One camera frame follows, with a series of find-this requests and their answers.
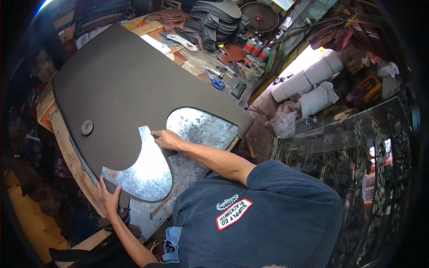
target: scissors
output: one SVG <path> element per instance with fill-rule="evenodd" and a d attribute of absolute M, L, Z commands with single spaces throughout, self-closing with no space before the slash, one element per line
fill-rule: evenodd
<path fill-rule="evenodd" d="M 148 25 L 148 23 L 146 22 L 146 18 L 145 18 L 145 19 L 143 19 L 143 21 L 141 21 L 137 24 L 137 27 L 142 27 L 142 26 L 146 26 L 146 25 Z"/>
<path fill-rule="evenodd" d="M 212 76 L 207 70 L 204 70 L 208 77 L 211 79 L 211 81 L 213 82 L 213 86 L 218 89 L 218 90 L 222 90 L 225 87 L 225 82 L 224 81 L 219 81 L 217 80 L 214 76 Z"/>

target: leather scrap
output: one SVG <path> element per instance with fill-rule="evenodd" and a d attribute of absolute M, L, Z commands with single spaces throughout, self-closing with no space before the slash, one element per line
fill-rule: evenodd
<path fill-rule="evenodd" d="M 240 61 L 245 57 L 244 50 L 238 45 L 226 43 L 224 51 L 218 55 L 218 59 L 225 65 L 229 66 L 230 62 Z"/>
<path fill-rule="evenodd" d="M 189 14 L 180 9 L 165 9 L 148 14 L 145 18 L 160 21 L 166 32 L 172 32 L 172 24 L 189 19 Z"/>

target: floor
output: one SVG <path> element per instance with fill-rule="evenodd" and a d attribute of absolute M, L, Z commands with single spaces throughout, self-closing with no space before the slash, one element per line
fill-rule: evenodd
<path fill-rule="evenodd" d="M 272 85 L 270 85 L 248 108 L 249 114 L 255 120 L 248 132 L 248 137 L 255 158 L 259 163 L 270 159 L 272 142 L 275 137 L 265 126 L 265 122 L 272 119 L 279 106 L 279 103 L 276 102 L 271 95 L 271 88 Z"/>

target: glue bottle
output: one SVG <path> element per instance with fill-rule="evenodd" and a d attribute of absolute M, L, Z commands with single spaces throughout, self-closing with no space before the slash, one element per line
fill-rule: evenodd
<path fill-rule="evenodd" d="M 262 62 L 266 61 L 268 59 L 268 56 L 269 56 L 270 52 L 271 52 L 270 48 L 264 48 L 262 50 L 261 54 L 259 54 L 259 56 L 258 56 L 257 59 L 259 61 L 262 61 Z"/>
<path fill-rule="evenodd" d="M 250 55 L 252 55 L 253 57 L 257 57 L 259 53 L 261 53 L 261 50 L 263 47 L 264 45 L 262 44 L 261 41 L 259 41 L 259 43 L 257 43 L 255 47 L 252 49 L 252 52 L 250 52 Z"/>
<path fill-rule="evenodd" d="M 255 45 L 256 45 L 255 38 L 249 39 L 244 45 L 243 50 L 247 53 L 250 53 L 252 49 L 255 47 Z"/>

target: white sack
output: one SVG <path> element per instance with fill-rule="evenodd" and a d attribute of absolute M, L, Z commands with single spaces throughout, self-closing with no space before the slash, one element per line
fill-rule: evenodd
<path fill-rule="evenodd" d="M 317 88 L 302 96 L 299 100 L 302 117 L 314 115 L 331 106 L 339 100 L 335 94 L 334 86 L 329 82 L 323 82 Z"/>

